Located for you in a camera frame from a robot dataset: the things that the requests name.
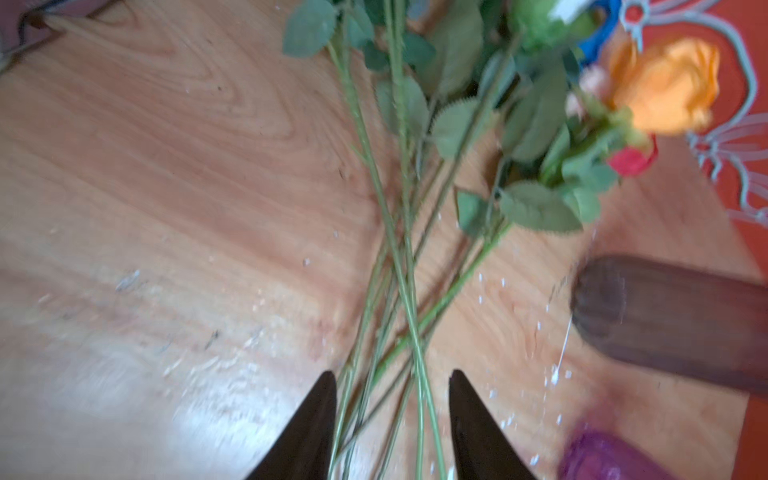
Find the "purple ribbed glass vase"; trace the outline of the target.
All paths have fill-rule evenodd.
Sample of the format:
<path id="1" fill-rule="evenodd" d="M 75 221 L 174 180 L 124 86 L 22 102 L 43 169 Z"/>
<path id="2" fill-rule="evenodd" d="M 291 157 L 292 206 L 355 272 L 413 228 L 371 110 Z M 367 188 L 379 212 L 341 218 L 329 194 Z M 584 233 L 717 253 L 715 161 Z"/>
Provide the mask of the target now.
<path id="1" fill-rule="evenodd" d="M 558 467 L 564 480 L 674 480 L 649 455 L 622 438 L 587 429 L 576 433 Z"/>

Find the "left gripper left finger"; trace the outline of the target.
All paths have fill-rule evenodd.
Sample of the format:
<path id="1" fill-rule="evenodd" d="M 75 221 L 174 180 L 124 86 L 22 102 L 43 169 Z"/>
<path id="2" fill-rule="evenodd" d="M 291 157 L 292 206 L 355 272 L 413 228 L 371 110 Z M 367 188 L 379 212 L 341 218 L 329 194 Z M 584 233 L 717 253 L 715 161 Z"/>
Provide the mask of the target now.
<path id="1" fill-rule="evenodd" d="M 246 479 L 328 479 L 336 412 L 337 380 L 327 370 Z"/>

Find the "brown ribbed glass vase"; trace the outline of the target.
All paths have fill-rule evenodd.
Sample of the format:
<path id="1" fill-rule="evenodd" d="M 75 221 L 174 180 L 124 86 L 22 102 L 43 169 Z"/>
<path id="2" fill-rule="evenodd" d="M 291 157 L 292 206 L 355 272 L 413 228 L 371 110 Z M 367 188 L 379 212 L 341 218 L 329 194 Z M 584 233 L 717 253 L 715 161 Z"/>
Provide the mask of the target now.
<path id="1" fill-rule="evenodd" d="M 606 255 L 578 271 L 570 305 L 581 337 L 611 359 L 767 394 L 764 284 Z"/>

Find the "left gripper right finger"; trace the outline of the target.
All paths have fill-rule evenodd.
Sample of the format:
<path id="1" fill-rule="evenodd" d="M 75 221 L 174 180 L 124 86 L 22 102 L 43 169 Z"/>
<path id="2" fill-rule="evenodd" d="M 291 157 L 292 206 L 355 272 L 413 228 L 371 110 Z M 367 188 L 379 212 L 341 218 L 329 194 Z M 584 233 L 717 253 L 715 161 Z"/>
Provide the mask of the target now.
<path id="1" fill-rule="evenodd" d="M 463 371 L 451 373 L 448 393 L 457 478 L 534 480 Z"/>

